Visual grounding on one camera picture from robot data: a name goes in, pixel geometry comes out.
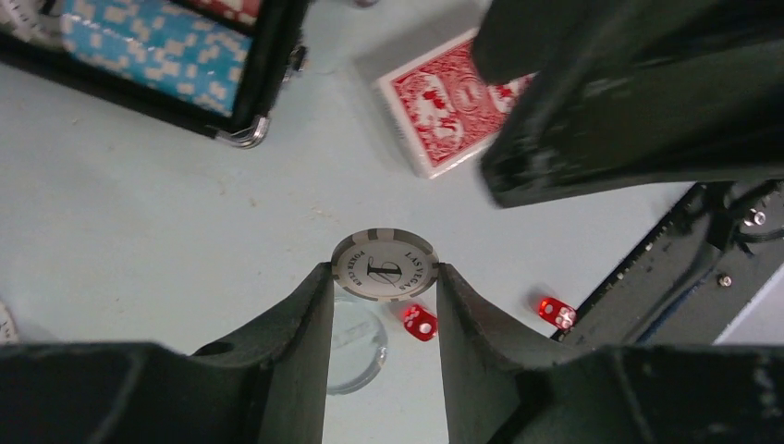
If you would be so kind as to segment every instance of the bolt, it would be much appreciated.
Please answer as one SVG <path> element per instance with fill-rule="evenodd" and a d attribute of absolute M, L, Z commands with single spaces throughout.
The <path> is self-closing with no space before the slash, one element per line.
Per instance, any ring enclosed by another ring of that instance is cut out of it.
<path fill-rule="evenodd" d="M 729 275 L 719 275 L 717 282 L 720 287 L 726 288 L 732 285 L 732 277 L 729 277 Z"/>
<path fill-rule="evenodd" d="M 743 221 L 746 227 L 752 227 L 756 225 L 757 227 L 764 225 L 766 221 L 765 213 L 758 211 L 754 208 L 749 210 L 749 215 Z"/>

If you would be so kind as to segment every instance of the white table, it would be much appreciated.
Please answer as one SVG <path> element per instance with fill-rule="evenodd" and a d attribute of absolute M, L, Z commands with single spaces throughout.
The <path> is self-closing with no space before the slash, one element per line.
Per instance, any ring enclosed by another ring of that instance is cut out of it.
<path fill-rule="evenodd" d="M 473 162 L 416 178 L 363 125 L 344 68 L 450 3 L 315 4 L 311 66 L 248 152 L 0 66 L 0 300 L 23 338 L 150 339 L 193 352 L 373 227 L 423 236 L 488 300 L 552 333 L 528 294 L 549 288 L 579 305 L 689 185 L 501 211 Z M 433 292 L 423 299 L 435 308 Z M 325 443 L 447 441 L 437 340 L 386 328 L 378 378 L 327 399 Z"/>

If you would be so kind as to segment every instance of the black case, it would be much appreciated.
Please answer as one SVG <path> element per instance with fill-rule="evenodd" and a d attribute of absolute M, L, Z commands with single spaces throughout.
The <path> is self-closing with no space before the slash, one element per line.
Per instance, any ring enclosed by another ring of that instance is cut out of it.
<path fill-rule="evenodd" d="M 252 29 L 211 16 L 253 38 L 231 117 L 221 117 L 129 80 L 0 33 L 0 62 L 237 148 L 259 144 L 282 85 L 307 53 L 301 26 L 311 0 L 264 0 Z"/>
<path fill-rule="evenodd" d="M 502 206 L 784 177 L 780 0 L 496 0 L 472 57 L 538 71 L 481 161 Z"/>

